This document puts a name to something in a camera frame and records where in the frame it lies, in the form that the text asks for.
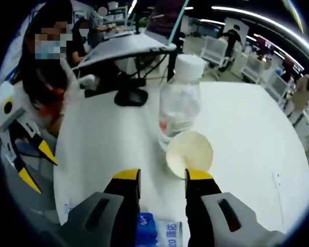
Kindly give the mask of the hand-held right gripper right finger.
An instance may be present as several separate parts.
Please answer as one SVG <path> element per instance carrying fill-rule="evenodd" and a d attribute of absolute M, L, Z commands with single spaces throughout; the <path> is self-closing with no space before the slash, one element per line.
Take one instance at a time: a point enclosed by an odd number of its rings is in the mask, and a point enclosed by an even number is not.
<path fill-rule="evenodd" d="M 285 235 L 269 231 L 256 213 L 229 192 L 222 192 L 212 175 L 185 170 L 188 246 L 282 246 Z"/>

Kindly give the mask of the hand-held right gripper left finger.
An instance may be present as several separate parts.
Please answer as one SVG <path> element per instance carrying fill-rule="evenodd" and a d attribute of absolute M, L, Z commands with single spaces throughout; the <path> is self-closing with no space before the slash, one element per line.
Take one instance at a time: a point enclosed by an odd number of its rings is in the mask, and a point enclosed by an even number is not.
<path fill-rule="evenodd" d="M 140 213 L 140 169 L 113 175 L 104 192 L 75 206 L 62 226 L 63 246 L 134 246 Z"/>

